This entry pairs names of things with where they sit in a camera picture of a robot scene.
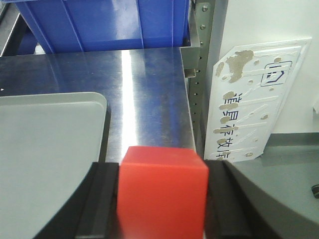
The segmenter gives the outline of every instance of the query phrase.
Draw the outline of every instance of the white wall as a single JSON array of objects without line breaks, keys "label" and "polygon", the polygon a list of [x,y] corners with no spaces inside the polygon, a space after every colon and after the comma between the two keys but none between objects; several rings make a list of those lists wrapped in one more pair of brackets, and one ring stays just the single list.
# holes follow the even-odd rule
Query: white wall
[{"label": "white wall", "polygon": [[[312,37],[312,44],[277,121],[274,133],[319,131],[319,116],[313,112],[313,105],[319,100],[319,1],[228,1],[219,58],[236,45],[304,37]],[[214,51],[210,50],[210,58],[216,55],[216,52],[213,54]],[[211,80],[209,68],[213,63],[214,60],[210,59],[208,81]]]}]

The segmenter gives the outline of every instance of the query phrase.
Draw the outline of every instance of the metal surface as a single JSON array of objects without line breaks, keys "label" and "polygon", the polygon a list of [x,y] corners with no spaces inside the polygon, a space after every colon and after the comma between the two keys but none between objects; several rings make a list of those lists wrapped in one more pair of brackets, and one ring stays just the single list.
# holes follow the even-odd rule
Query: metal surface
[{"label": "metal surface", "polygon": [[195,5],[195,22],[198,29],[200,52],[198,68],[196,69],[196,77],[189,78],[188,82],[189,105],[195,137],[199,132],[207,57],[214,13],[214,2],[215,0],[205,2],[197,0]]},{"label": "metal surface", "polygon": [[109,162],[121,162],[131,145],[194,148],[179,48],[2,57],[0,72],[0,96],[104,95]]},{"label": "metal surface", "polygon": [[198,67],[199,61],[199,38],[198,31],[195,22],[194,11],[190,12],[189,16],[189,46],[184,46],[180,48],[182,59],[183,59],[183,67],[184,70],[194,70]]},{"label": "metal surface", "polygon": [[26,23],[14,4],[0,6],[0,57],[16,54],[25,30]]}]

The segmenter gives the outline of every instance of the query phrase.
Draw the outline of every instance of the peeling adhesive residue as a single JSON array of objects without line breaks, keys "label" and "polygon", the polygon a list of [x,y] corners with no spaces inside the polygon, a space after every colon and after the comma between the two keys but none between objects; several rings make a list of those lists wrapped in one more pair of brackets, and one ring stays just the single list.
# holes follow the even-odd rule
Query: peeling adhesive residue
[{"label": "peeling adhesive residue", "polygon": [[220,76],[221,71],[222,71],[223,68],[224,68],[224,65],[225,65],[224,62],[220,62],[220,63],[218,64],[217,69],[216,69],[216,76],[218,76],[218,77]]},{"label": "peeling adhesive residue", "polygon": [[221,138],[217,141],[218,144],[222,144],[222,143],[226,143],[227,142],[227,139],[225,138]]},{"label": "peeling adhesive residue", "polygon": [[230,104],[224,104],[220,105],[219,109],[220,110],[232,110],[238,107],[238,103],[230,103]]},{"label": "peeling adhesive residue", "polygon": [[231,117],[230,116],[224,116],[220,119],[221,123],[227,123],[228,121],[230,121]]},{"label": "peeling adhesive residue", "polygon": [[268,118],[268,114],[265,114],[265,115],[263,115],[263,116],[261,116],[261,120],[265,120],[265,119],[267,119]]},{"label": "peeling adhesive residue", "polygon": [[235,92],[229,91],[226,94],[223,95],[224,100],[229,100],[235,96]]},{"label": "peeling adhesive residue", "polygon": [[238,130],[238,127],[237,126],[234,126],[234,127],[229,127],[229,128],[217,128],[217,129],[214,129],[214,133],[227,133],[227,132],[231,132],[233,130]]},{"label": "peeling adhesive residue", "polygon": [[230,72],[233,73],[229,80],[230,83],[236,82],[242,77],[244,66],[254,56],[252,50],[236,51],[235,54],[235,56],[230,56],[226,60]]}]

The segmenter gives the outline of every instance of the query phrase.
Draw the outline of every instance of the sign icon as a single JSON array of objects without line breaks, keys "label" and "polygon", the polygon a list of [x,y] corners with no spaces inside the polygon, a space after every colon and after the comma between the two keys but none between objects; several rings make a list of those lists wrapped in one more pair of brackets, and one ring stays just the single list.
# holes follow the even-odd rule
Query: sign icon
[{"label": "sign icon", "polygon": [[292,61],[267,64],[265,69],[269,69],[269,72],[263,74],[261,86],[280,85],[286,82],[291,65]]}]

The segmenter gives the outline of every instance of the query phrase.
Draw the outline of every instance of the white sign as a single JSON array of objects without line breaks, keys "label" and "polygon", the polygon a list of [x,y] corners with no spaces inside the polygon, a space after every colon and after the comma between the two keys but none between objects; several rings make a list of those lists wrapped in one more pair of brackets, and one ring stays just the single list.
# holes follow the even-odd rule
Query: white sign
[{"label": "white sign", "polygon": [[310,39],[234,47],[213,71],[205,159],[263,153]]}]

